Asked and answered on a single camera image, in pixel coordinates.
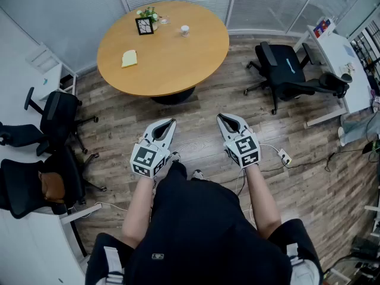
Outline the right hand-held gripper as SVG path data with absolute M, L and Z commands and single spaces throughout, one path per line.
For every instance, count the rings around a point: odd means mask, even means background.
M 248 124 L 243 118 L 231 113 L 219 113 L 217 123 L 229 157 L 241 169 L 260 162 L 261 150 L 257 136 L 248 129 Z

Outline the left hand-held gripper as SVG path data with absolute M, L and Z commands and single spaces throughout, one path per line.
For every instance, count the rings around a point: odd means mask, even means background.
M 170 156 L 168 148 L 175 129 L 176 120 L 173 118 L 151 123 L 143 133 L 144 138 L 134 145 L 130 159 L 131 170 L 137 175 L 153 179 Z

